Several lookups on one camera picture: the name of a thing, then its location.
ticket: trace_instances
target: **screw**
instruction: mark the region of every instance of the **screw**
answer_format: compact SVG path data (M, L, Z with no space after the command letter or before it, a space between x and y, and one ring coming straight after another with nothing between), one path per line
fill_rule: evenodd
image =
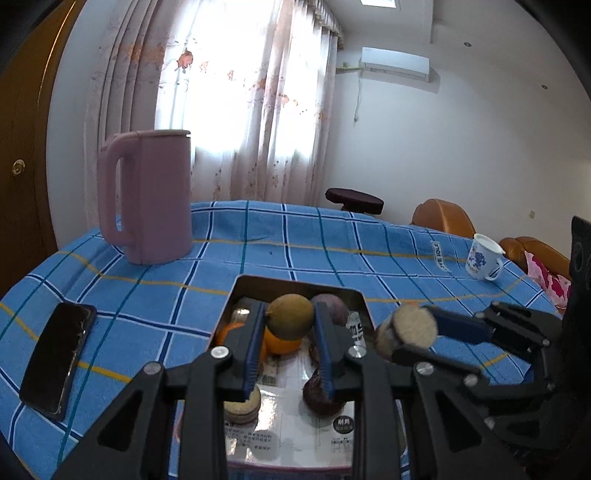
M429 375L432 375L433 372L435 371L435 367L433 367L432 364L430 364L429 362L417 363L416 369L417 369L418 374L422 375L424 377L428 377Z
M162 370L162 365L158 362L149 362L144 365L144 373L148 375L155 375Z
M230 355L230 350L228 350L227 346L222 345L212 348L212 351L209 353L212 354L212 357L214 358L226 358Z
M353 345L349 348L348 353L353 358L363 358L367 354L367 349L364 346Z
M478 383L478 377L474 374L468 374L464 377L464 385L474 387Z

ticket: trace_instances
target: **air conditioner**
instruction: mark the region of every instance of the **air conditioner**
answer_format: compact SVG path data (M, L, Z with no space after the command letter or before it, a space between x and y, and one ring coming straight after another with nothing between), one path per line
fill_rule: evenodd
M403 75L428 82L430 61L403 51L363 47L361 68L369 72Z

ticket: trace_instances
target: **wooden door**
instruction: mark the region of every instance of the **wooden door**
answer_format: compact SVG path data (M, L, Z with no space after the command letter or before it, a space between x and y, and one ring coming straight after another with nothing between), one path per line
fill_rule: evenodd
M57 250L47 198L47 118L61 54L84 2L64 0L0 76L0 299Z

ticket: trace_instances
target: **cracked phone screen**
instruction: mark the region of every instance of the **cracked phone screen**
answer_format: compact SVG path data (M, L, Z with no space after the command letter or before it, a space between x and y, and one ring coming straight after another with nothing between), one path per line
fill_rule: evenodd
M90 305L57 305L35 345L22 379L21 401L62 420L80 351L96 317Z

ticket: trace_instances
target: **ceiling light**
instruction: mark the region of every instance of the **ceiling light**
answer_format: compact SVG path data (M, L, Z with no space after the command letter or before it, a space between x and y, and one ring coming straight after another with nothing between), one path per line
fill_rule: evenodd
M361 3L371 7L396 8L396 2L394 0L361 0Z

